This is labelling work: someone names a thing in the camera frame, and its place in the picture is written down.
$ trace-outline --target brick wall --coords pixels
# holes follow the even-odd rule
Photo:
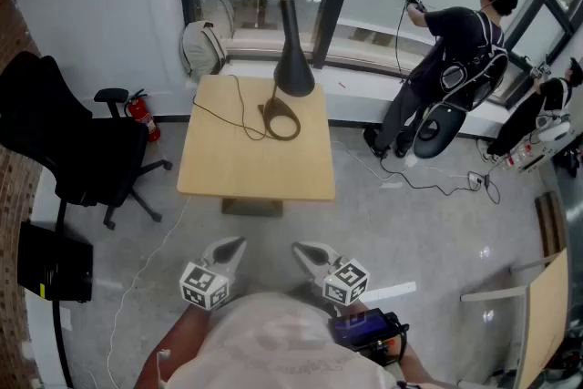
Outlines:
[[[21,50],[38,55],[15,0],[0,0],[0,71]],[[27,389],[38,378],[36,364],[26,361],[28,341],[24,289],[16,283],[20,222],[28,219],[41,167],[0,146],[0,387]]]

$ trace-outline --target black pants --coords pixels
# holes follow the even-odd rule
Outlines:
[[[383,126],[374,145],[377,148],[387,148],[396,139],[397,147],[402,152],[406,152],[413,144],[417,129],[423,121],[424,112],[425,106],[421,104],[409,83],[405,82],[386,111]],[[415,114],[413,121],[406,127],[405,122],[413,114]]]
[[[533,94],[525,100],[502,126],[497,138],[488,147],[488,154],[504,156],[509,153],[520,140],[537,129],[537,115],[543,106],[543,98]]]

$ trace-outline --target wooden table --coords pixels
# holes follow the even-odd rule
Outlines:
[[[245,125],[265,127],[257,106],[271,96],[273,81],[240,77],[245,103]],[[302,123],[292,141],[264,138],[253,141],[243,128],[226,123],[193,106],[180,162],[178,190],[188,195],[223,198],[225,213],[282,215],[283,200],[334,200],[330,132],[322,87],[307,97],[277,97],[288,104]],[[206,76],[199,83],[195,103],[218,116],[241,123],[242,105],[234,77]],[[279,134],[293,133],[288,118],[275,118]],[[250,132],[254,138],[260,135]]]
[[[567,250],[563,250],[558,255],[553,255],[551,258],[545,258],[521,268],[513,269],[513,271],[519,271],[526,267],[533,267],[552,261],[528,285],[503,291],[467,293],[461,296],[462,302],[515,296],[523,297],[525,323],[520,363],[514,383],[515,389],[527,389],[532,384],[537,376],[542,373],[565,336],[569,296]],[[466,382],[460,382],[458,385],[464,389],[485,387]]]

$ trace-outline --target chair armrest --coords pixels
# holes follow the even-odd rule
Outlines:
[[[107,107],[109,112],[111,112],[111,117],[119,118],[119,111],[117,103],[123,104],[128,100],[129,93],[126,89],[120,87],[106,87],[105,89],[100,89],[93,100],[95,102],[107,102]]]
[[[128,100],[129,93],[126,89],[120,87],[106,87],[100,89],[93,100],[95,102],[118,102],[123,104]]]

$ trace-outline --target red fire extinguisher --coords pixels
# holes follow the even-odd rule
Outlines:
[[[148,111],[146,102],[144,102],[143,97],[147,96],[146,93],[142,93],[143,89],[140,89],[135,95],[130,96],[126,106],[124,107],[124,112],[127,117],[128,110],[131,117],[134,118],[139,123],[143,123],[148,127],[148,141],[156,141],[160,138],[160,129],[156,127],[152,115]]]

